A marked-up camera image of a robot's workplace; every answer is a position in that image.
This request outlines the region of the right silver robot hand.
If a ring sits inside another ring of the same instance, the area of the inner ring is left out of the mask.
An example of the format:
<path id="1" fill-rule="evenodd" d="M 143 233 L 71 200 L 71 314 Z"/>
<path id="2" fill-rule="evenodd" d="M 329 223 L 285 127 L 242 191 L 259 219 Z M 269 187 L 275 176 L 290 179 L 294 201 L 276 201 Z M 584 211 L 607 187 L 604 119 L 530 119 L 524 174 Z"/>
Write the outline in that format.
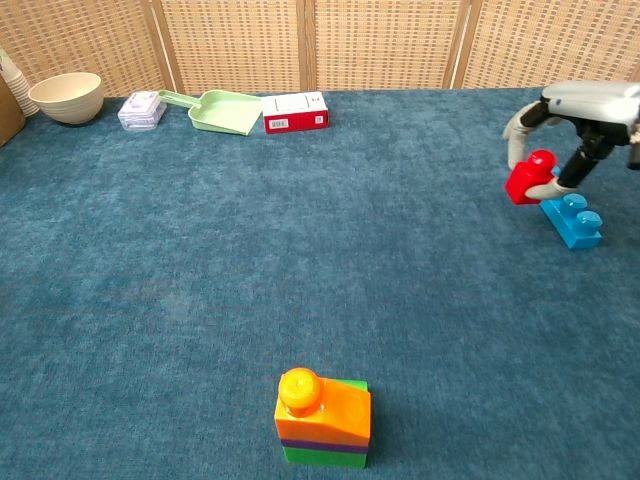
<path id="1" fill-rule="evenodd" d="M 639 168 L 639 84 L 566 80 L 546 86 L 540 98 L 515 113 L 503 130 L 508 166 L 524 159 L 528 136 L 538 127 L 569 121 L 582 143 L 557 176 L 531 183 L 523 191 L 528 203 L 574 192 L 616 146 L 630 147 L 627 167 Z"/>

